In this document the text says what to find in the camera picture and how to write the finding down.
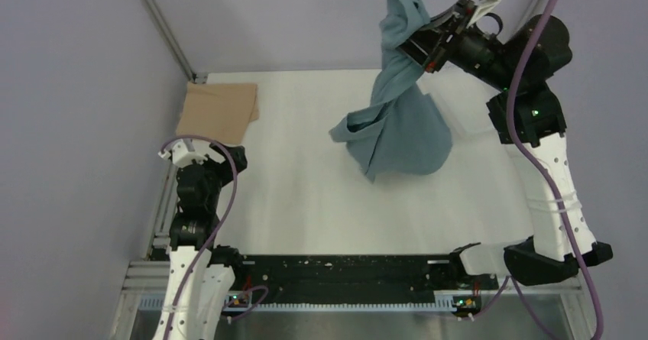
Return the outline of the blue-grey t-shirt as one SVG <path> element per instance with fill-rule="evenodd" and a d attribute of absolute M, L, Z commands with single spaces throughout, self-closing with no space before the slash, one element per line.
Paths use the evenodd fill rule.
<path fill-rule="evenodd" d="M 423 68 L 398 48 L 429 22 L 423 0 L 386 0 L 386 9 L 380 23 L 381 71 L 369 105 L 349 112 L 329 130 L 332 141 L 345 144 L 371 182 L 382 173 L 435 173 L 453 145 L 432 96 L 417 84 Z"/>

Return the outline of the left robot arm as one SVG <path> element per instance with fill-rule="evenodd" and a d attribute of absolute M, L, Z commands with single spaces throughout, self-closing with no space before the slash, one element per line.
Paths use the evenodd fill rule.
<path fill-rule="evenodd" d="M 159 156 L 177 167 L 177 211 L 169 230 L 169 274 L 155 339 L 211 339 L 230 289 L 242 285 L 238 250 L 215 245 L 224 218 L 217 213 L 224 187 L 238 188 L 247 168 L 245 148 L 178 138 Z"/>

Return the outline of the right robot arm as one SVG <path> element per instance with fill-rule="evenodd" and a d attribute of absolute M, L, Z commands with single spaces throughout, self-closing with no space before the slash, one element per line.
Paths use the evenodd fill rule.
<path fill-rule="evenodd" d="M 458 0 L 411 34 L 400 49 L 426 72 L 451 63 L 492 86 L 497 95 L 488 115 L 513 161 L 530 209 L 532 235 L 515 243 L 470 244 L 448 267 L 450 282 L 470 287 L 479 274 L 510 276 L 525 286 L 560 283 L 581 266 L 610 261 L 612 247 L 598 240 L 582 213 L 566 155 L 566 122 L 548 79 L 572 60 L 569 30 L 549 16 L 529 19 L 511 39 L 501 42 L 472 22 L 471 0 Z M 521 76 L 513 105 L 508 105 L 514 71 L 534 33 L 539 32 Z"/>

